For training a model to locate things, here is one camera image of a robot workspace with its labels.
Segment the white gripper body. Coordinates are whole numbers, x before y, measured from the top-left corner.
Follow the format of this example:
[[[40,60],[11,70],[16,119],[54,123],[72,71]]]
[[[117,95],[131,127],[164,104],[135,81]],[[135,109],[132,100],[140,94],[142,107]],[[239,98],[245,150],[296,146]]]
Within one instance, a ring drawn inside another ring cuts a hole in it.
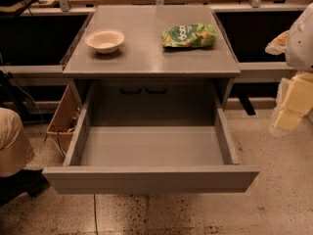
[[[292,24],[286,42],[286,62],[298,71],[313,71],[313,3]]]

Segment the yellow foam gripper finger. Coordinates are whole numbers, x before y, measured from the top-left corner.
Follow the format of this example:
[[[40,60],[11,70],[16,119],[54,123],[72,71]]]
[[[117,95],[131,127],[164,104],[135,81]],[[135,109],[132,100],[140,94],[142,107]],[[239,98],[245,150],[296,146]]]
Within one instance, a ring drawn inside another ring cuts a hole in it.
[[[265,47],[265,52],[271,55],[280,55],[286,52],[287,38],[289,36],[289,31],[286,30],[274,38]]]
[[[313,109],[313,73],[298,72],[282,78],[273,111],[270,133],[282,137],[291,133]]]

